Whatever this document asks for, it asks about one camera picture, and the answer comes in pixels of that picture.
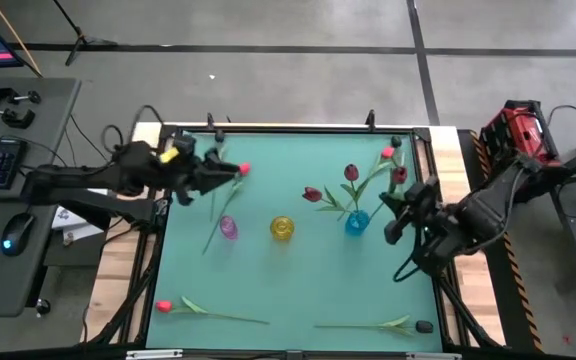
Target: red tulip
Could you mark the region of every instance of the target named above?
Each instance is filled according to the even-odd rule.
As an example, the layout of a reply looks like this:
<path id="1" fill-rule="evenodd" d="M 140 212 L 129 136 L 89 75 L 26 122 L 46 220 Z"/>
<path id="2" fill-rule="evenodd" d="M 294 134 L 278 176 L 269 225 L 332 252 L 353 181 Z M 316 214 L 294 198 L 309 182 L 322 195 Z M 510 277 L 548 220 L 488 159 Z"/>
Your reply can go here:
<path id="1" fill-rule="evenodd" d="M 408 168 L 400 166 L 392 173 L 392 182 L 395 184 L 403 184 L 408 178 Z"/>
<path id="2" fill-rule="evenodd" d="M 355 165 L 350 164 L 344 169 L 344 176 L 348 181 L 355 181 L 359 179 L 359 169 Z"/>
<path id="3" fill-rule="evenodd" d="M 304 194 L 301 195 L 304 197 L 304 199 L 310 201 L 310 202 L 317 202 L 319 200 L 321 200 L 321 191 L 315 189 L 315 188 L 311 188 L 306 186 L 306 188 L 304 189 Z"/>
<path id="4" fill-rule="evenodd" d="M 239 173 L 241 173 L 241 176 L 246 176 L 248 175 L 249 172 L 250 172 L 250 164 L 243 163 L 239 165 Z"/>
<path id="5" fill-rule="evenodd" d="M 390 159 L 395 154 L 395 148 L 387 147 L 381 151 L 381 157 L 384 159 Z"/>
<path id="6" fill-rule="evenodd" d="M 157 311 L 162 313 L 169 313 L 172 310 L 172 301 L 160 300 L 155 303 Z"/>

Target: desk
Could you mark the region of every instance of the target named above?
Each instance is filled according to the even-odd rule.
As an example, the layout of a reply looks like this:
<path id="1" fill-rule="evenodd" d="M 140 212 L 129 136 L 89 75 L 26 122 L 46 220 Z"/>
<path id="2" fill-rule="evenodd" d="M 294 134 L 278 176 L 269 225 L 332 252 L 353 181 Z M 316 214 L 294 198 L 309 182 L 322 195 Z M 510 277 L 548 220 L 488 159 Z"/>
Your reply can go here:
<path id="1" fill-rule="evenodd" d="M 232 124 L 230 126 L 243 126 L 243 124 Z M 470 190 L 461 157 L 457 132 L 451 127 L 430 127 L 429 129 L 435 155 L 433 160 L 441 180 L 442 196 L 447 202 L 456 202 Z M 145 140 L 155 146 L 159 130 L 159 124 L 140 123 L 136 128 L 134 140 Z M 422 172 L 425 177 L 428 173 L 428 167 L 427 165 L 424 166 L 424 163 L 428 164 L 428 162 L 421 161 Z M 115 231 L 120 232 L 122 229 L 118 227 Z M 136 234 L 128 234 L 124 238 L 109 244 L 104 249 L 87 317 L 91 335 L 99 332 L 126 295 L 135 255 L 136 239 Z M 147 253 L 144 258 L 147 260 L 149 254 Z M 465 303 L 473 310 L 475 317 L 486 328 L 488 333 L 498 342 L 504 343 L 485 256 L 477 254 L 471 257 L 460 257 L 456 259 L 456 269 L 462 298 Z M 447 304 L 447 300 L 444 306 L 450 336 L 455 342 L 458 342 L 454 311 Z M 135 306 L 135 313 L 130 326 L 130 340 L 137 333 L 141 313 L 141 303 L 138 303 Z"/>
<path id="2" fill-rule="evenodd" d="M 80 82 L 74 79 L 0 78 L 0 87 L 12 87 L 18 93 L 35 90 L 42 97 L 41 104 L 22 103 L 14 107 L 20 113 L 24 113 L 27 108 L 35 111 L 35 120 L 28 129 L 12 129 L 0 120 L 0 137 L 4 135 L 23 137 L 56 151 L 77 98 Z M 12 108 L 13 105 L 2 102 L 0 108 L 6 107 Z M 54 155 L 45 149 L 28 144 L 23 164 L 28 166 L 50 164 L 53 158 Z M 23 177 L 18 175 L 10 190 L 0 190 L 0 238 L 8 220 L 27 209 L 27 205 L 16 200 L 23 183 Z M 7 257 L 0 249 L 0 316 L 19 315 L 31 292 L 39 290 L 32 289 L 32 284 L 36 276 L 41 277 L 44 269 L 40 265 L 55 207 L 33 207 L 30 212 L 36 220 L 26 250 L 17 257 Z"/>

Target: dark red tulip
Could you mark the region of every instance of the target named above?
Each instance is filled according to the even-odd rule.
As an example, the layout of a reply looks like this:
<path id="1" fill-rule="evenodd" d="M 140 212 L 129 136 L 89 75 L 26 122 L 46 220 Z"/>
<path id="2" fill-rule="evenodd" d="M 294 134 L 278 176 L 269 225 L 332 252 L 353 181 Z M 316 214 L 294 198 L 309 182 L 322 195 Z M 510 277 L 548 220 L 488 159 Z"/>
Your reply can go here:
<path id="1" fill-rule="evenodd" d="M 304 199 L 306 199 L 310 202 L 317 202 L 317 201 L 321 200 L 321 191 L 319 191 L 315 188 L 311 188 L 309 186 L 306 186 L 306 188 L 304 189 L 304 194 L 301 196 L 303 196 Z"/>
<path id="2" fill-rule="evenodd" d="M 169 313 L 172 310 L 172 302 L 169 300 L 160 300 L 155 303 L 157 311 L 162 313 Z"/>
<path id="3" fill-rule="evenodd" d="M 392 182 L 395 184 L 403 184 L 408 178 L 408 168 L 400 166 L 392 173 Z"/>
<path id="4" fill-rule="evenodd" d="M 355 165 L 350 164 L 344 169 L 344 176 L 348 181 L 355 181 L 359 179 L 359 169 Z"/>

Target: wooden panel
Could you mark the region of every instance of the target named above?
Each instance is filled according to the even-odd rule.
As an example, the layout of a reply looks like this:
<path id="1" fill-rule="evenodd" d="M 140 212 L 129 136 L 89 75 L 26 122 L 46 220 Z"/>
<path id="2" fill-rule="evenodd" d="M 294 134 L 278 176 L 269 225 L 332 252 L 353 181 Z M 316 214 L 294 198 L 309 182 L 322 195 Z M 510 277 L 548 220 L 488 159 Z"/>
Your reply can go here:
<path id="1" fill-rule="evenodd" d="M 217 124 L 220 127 L 245 126 L 260 124 Z M 264 126 L 287 126 L 286 124 L 263 124 Z M 405 126 L 388 126 L 389 128 L 410 128 Z M 134 141 L 144 140 L 156 146 L 159 137 L 158 123 L 139 123 L 135 129 Z M 454 127 L 430 127 L 435 163 L 441 183 L 441 192 L 445 202 L 457 202 L 470 192 L 468 177 L 461 155 L 459 138 Z M 109 236 L 121 231 L 118 226 Z M 94 336 L 110 320 L 126 296 L 132 261 L 137 245 L 137 232 L 125 235 L 109 244 L 101 259 L 97 281 L 93 289 L 88 311 L 89 338 Z M 149 239 L 148 250 L 144 257 L 145 266 L 152 252 L 152 239 Z M 459 286 L 462 298 L 474 316 L 486 329 L 489 335 L 499 343 L 505 343 L 499 313 L 493 293 L 486 257 L 482 253 L 473 256 L 461 256 L 455 259 Z M 452 305 L 444 297 L 448 327 L 451 337 L 457 342 L 457 326 Z M 143 294 L 133 313 L 130 339 L 133 339 L 139 328 L 143 304 Z"/>

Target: small vase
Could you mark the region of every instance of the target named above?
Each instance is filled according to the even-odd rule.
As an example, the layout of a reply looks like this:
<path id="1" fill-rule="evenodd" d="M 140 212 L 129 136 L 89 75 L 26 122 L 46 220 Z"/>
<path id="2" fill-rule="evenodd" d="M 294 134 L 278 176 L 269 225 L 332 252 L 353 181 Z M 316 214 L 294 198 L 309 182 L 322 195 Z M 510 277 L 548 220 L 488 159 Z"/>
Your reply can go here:
<path id="1" fill-rule="evenodd" d="M 353 211 L 346 220 L 346 234 L 360 236 L 370 224 L 370 215 L 363 210 Z"/>

